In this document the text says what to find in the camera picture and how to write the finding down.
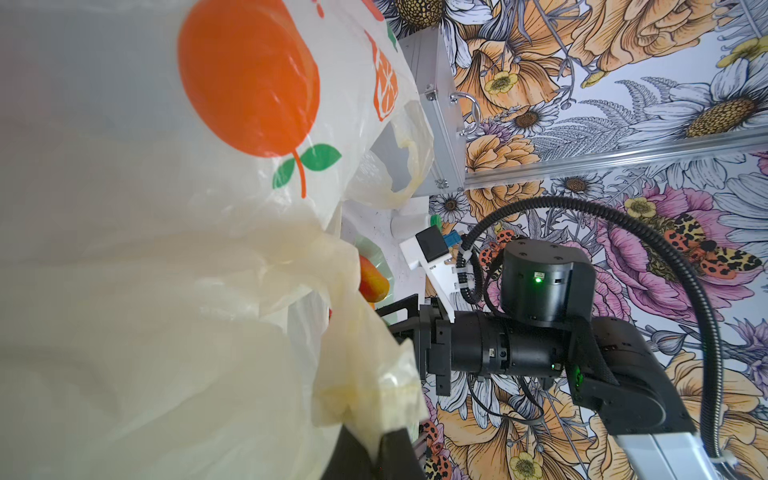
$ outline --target floral wallpaper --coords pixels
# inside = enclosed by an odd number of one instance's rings
[[[466,121],[477,123],[467,142],[470,171],[768,125],[768,2],[375,2],[398,38],[440,29],[457,89],[481,105],[475,119],[462,104]],[[720,441],[739,459],[740,473],[768,479],[768,152],[451,192],[432,197],[430,207],[444,233],[466,232],[493,210],[540,195],[610,205],[679,243],[721,321],[727,369]],[[681,227],[694,238],[676,237]],[[698,328],[690,301],[655,253],[593,217],[540,209],[481,235],[483,268],[516,237],[581,248],[592,259],[594,315],[641,331],[697,419]],[[500,294],[492,278],[488,301],[499,309]],[[471,309],[458,294],[452,300]],[[599,417],[574,406],[565,379],[546,389],[536,379],[523,385],[454,372],[449,397],[436,396],[433,382],[424,385],[425,427],[433,432],[429,478],[636,478]],[[539,415],[545,422],[537,425],[510,420]]]

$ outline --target mango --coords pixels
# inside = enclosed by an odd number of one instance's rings
[[[367,258],[360,255],[360,293],[366,302],[381,302],[389,293],[389,281]]]

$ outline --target plastic bag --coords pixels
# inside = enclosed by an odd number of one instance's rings
[[[432,162],[397,48],[363,0],[0,0],[4,478],[319,478],[425,416],[337,231]]]

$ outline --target butterfly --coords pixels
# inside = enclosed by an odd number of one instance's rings
[[[512,230],[502,230],[496,234],[496,241],[491,240],[487,248],[480,250],[480,265],[488,268],[494,257],[499,254],[507,243],[515,239],[515,232]]]
[[[664,238],[705,275],[716,278],[730,280],[739,272],[748,272],[763,264],[751,253],[719,247],[716,241],[708,240],[701,223],[690,214],[675,218],[673,228],[664,232]]]

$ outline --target white plastic bag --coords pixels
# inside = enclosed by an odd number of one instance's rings
[[[3,478],[319,478],[425,415],[326,232],[432,162],[397,48],[363,0],[0,0]]]

